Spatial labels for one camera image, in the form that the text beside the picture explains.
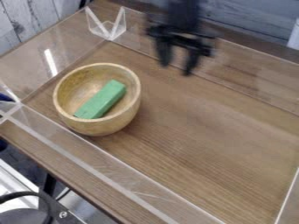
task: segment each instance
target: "green block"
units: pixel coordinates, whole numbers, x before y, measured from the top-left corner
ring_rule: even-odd
[[[88,99],[74,112],[77,118],[100,118],[126,92],[126,86],[116,80],[110,80],[97,93]]]

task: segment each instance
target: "wooden table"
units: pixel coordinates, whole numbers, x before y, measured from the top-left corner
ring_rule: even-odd
[[[299,166],[299,65],[221,40],[214,59],[184,77],[178,68],[160,68],[154,59],[104,42],[22,103],[64,125],[54,85],[70,69],[96,62],[134,71],[142,99],[121,131],[85,140],[222,222],[273,223]],[[164,223],[12,122],[0,134],[120,221]],[[56,137],[72,155],[97,162],[96,151],[72,149],[73,141]]]

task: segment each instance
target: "wooden bowl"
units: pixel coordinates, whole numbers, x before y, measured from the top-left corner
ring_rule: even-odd
[[[74,111],[109,80],[125,84],[125,96],[98,119],[80,119]],[[136,74],[124,66],[97,63],[68,73],[53,90],[53,105],[68,127],[88,136],[104,136],[121,130],[140,106],[141,86]]]

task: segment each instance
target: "bowl rim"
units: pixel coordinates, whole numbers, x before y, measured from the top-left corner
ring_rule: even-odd
[[[57,94],[58,94],[58,89],[61,86],[61,83],[66,80],[66,78],[69,76],[72,76],[78,70],[85,69],[86,67],[93,67],[93,66],[110,66],[110,67],[118,67],[120,69],[124,69],[129,72],[129,74],[132,75],[133,79],[134,79],[134,83],[136,83],[136,94],[134,94],[134,98],[133,100],[125,105],[125,107],[118,110],[113,115],[109,116],[104,116],[101,118],[97,119],[84,119],[84,118],[77,118],[73,115],[69,115],[65,110],[61,108],[61,105],[58,104],[58,99],[57,99]],[[53,89],[53,94],[52,94],[52,100],[53,100],[53,106],[56,108],[56,110],[58,111],[58,113],[65,116],[68,119],[76,121],[76,122],[82,122],[82,123],[96,123],[96,122],[102,122],[106,120],[113,119],[114,117],[120,116],[121,114],[124,114],[136,104],[136,101],[140,97],[140,93],[141,93],[141,84],[140,84],[140,80],[134,74],[134,72],[128,69],[125,66],[120,66],[118,64],[113,64],[113,63],[93,63],[85,66],[80,66],[77,67],[74,70],[72,70],[70,72],[68,72],[64,77],[60,79],[58,84],[56,85],[54,89]]]

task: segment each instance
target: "robotic arm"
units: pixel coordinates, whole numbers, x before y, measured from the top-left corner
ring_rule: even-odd
[[[210,56],[212,46],[205,42],[214,39],[213,36],[201,33],[198,20],[198,0],[168,0],[165,17],[152,15],[148,17],[150,23],[146,34],[154,39],[154,47],[164,67],[173,59],[173,47],[186,49],[188,59],[184,65],[184,74],[188,75],[197,66],[200,57]]]

